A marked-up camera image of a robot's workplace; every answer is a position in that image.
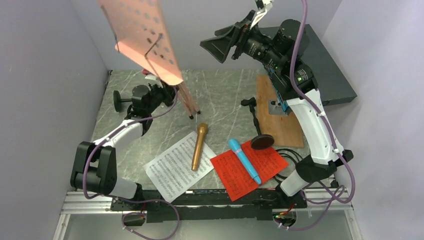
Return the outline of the gold toy microphone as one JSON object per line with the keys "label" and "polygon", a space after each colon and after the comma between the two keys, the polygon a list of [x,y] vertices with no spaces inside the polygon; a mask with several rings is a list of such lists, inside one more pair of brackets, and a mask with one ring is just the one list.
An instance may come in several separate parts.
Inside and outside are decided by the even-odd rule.
{"label": "gold toy microphone", "polygon": [[191,170],[197,171],[199,169],[200,160],[203,151],[203,144],[206,138],[206,135],[209,131],[209,127],[206,123],[200,123],[197,127],[197,138],[194,146],[194,152],[191,163]]}

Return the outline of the pink music stand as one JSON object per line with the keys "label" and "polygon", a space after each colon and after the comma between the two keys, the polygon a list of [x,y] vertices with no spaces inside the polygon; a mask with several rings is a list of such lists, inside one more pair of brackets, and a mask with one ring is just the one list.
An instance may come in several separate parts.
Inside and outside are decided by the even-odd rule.
{"label": "pink music stand", "polygon": [[178,87],[189,117],[200,114],[184,82],[158,0],[100,0],[115,38],[115,49],[158,79]]}

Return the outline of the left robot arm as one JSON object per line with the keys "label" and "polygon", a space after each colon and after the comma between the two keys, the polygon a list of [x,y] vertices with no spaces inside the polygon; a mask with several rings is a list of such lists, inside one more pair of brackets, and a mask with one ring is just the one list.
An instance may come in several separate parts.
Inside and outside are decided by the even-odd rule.
{"label": "left robot arm", "polygon": [[113,92],[116,112],[123,111],[123,103],[129,103],[122,123],[110,133],[93,142],[83,141],[76,149],[70,176],[71,187],[82,190],[86,199],[97,196],[112,196],[124,199],[131,210],[144,203],[142,185],[118,177],[117,156],[133,141],[144,136],[155,116],[153,112],[165,104],[168,110],[176,105],[178,87],[160,84],[138,85],[133,88],[131,98],[122,98]]}

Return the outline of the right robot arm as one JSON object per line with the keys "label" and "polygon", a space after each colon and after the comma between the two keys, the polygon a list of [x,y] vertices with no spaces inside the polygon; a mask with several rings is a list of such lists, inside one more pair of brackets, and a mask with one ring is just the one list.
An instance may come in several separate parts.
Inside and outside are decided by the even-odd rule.
{"label": "right robot arm", "polygon": [[254,11],[235,24],[215,31],[200,46],[223,63],[234,48],[232,59],[246,54],[263,64],[285,113],[294,113],[309,144],[310,154],[278,186],[276,203],[287,208],[295,195],[309,184],[328,178],[345,165],[352,152],[336,138],[323,108],[318,82],[302,61],[309,44],[305,22],[284,20],[274,37],[261,33],[253,22]]}

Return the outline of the black desktop mic stand left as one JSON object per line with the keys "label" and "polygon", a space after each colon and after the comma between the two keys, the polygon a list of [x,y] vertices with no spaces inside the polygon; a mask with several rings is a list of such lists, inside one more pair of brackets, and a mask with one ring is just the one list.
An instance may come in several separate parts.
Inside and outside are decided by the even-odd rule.
{"label": "black desktop mic stand left", "polygon": [[130,113],[132,110],[132,102],[135,98],[132,96],[131,98],[122,98],[121,94],[118,90],[113,91],[113,105],[114,109],[117,113],[120,113],[123,111],[123,103],[131,103],[130,106],[127,109],[127,112]]}

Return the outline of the black desktop mic stand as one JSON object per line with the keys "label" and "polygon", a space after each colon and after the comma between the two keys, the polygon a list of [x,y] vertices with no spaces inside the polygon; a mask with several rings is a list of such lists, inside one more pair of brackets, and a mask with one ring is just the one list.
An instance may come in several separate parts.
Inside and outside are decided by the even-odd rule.
{"label": "black desktop mic stand", "polygon": [[114,109],[117,113],[120,113],[123,111],[123,103],[131,103],[130,106],[127,109],[127,112],[130,113],[132,110],[132,102],[135,98],[132,96],[131,98],[122,98],[121,94],[118,90],[113,91],[113,105]]}
{"label": "black desktop mic stand", "polygon": [[254,150],[264,150],[272,147],[275,143],[274,137],[270,134],[263,134],[260,128],[260,123],[256,116],[255,110],[255,107],[257,106],[256,99],[254,97],[251,97],[249,99],[243,99],[240,102],[240,105],[244,107],[249,107],[249,111],[251,112],[253,117],[253,124],[257,132],[257,136],[254,137],[250,142],[251,148]]}

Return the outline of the white sheet music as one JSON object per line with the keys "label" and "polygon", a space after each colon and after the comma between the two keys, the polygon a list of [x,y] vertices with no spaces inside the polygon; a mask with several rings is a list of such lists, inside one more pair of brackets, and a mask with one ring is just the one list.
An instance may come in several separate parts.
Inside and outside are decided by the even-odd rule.
{"label": "white sheet music", "polygon": [[143,166],[146,175],[169,203],[214,169],[211,159],[217,155],[204,144],[198,170],[191,170],[196,140],[197,133],[193,131]]}

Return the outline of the blue toy microphone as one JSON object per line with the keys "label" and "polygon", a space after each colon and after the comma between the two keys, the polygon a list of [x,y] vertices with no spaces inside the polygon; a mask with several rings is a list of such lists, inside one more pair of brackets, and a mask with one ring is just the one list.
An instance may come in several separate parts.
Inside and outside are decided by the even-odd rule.
{"label": "blue toy microphone", "polygon": [[248,159],[247,155],[242,150],[240,143],[236,139],[231,138],[228,141],[228,145],[230,149],[233,151],[233,153],[237,156],[237,158],[239,159],[239,161],[241,162],[241,164],[243,165],[243,167],[245,168],[249,176],[258,185],[261,185],[262,184],[261,178],[259,177],[258,172],[256,171],[256,169],[253,167],[252,163]]}

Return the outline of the black desktop mic stand right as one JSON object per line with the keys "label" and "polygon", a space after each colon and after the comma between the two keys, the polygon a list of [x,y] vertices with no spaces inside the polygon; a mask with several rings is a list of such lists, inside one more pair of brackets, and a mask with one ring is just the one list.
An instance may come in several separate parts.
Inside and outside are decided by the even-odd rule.
{"label": "black desktop mic stand right", "polygon": [[255,107],[257,106],[256,99],[254,97],[251,97],[249,99],[243,99],[240,102],[240,105],[244,107],[249,107],[249,111],[251,112],[253,117],[253,124],[257,132],[257,136],[254,137],[250,142],[251,148],[254,150],[264,150],[272,147],[275,143],[274,137],[270,134],[263,134],[260,128],[260,123],[256,116],[255,110]]}

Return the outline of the wooden board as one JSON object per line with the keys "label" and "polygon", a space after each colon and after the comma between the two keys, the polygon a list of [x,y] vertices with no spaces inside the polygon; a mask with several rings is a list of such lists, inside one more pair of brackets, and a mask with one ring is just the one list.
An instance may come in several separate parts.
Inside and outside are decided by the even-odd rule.
{"label": "wooden board", "polygon": [[256,77],[257,118],[261,132],[274,138],[280,147],[304,148],[304,135],[294,113],[288,116],[269,113],[269,101],[277,101],[277,95],[266,75]]}

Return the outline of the dark blue audio box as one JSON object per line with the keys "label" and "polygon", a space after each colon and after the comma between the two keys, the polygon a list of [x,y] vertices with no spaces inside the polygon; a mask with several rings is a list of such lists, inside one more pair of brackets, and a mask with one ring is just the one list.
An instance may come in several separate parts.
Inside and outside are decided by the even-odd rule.
{"label": "dark blue audio box", "polygon": [[[279,27],[260,27],[261,33],[273,38]],[[350,103],[357,97],[356,92],[337,66],[310,24],[304,27],[309,45],[301,60],[308,65],[317,80],[322,106]],[[267,100],[267,110],[271,115],[287,116],[280,103],[279,93]]]}

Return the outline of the red sheet music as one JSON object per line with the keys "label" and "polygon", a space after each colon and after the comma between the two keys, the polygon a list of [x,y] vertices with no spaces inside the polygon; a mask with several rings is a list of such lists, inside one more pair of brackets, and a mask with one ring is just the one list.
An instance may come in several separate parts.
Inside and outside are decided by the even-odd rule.
{"label": "red sheet music", "polygon": [[289,166],[289,163],[272,147],[255,150],[251,148],[251,142],[247,141],[241,144],[241,149],[258,173],[261,184],[253,180],[232,150],[210,160],[233,202],[262,186]]}

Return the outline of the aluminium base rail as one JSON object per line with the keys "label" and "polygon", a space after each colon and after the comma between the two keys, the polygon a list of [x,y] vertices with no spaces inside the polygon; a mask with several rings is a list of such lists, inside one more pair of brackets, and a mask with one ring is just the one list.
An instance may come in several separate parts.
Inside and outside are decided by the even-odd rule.
{"label": "aluminium base rail", "polygon": [[291,216],[302,211],[312,218],[313,211],[324,211],[330,194],[323,188],[304,190],[307,201],[300,195],[284,200],[270,188],[259,188],[231,201],[224,189],[195,189],[184,192],[171,204],[164,203],[157,190],[144,190],[146,203],[128,203],[117,197],[100,196],[86,199],[81,191],[66,194],[55,230],[54,239],[63,240],[71,215],[144,214],[147,223],[188,220],[256,219],[272,220],[276,215]]}

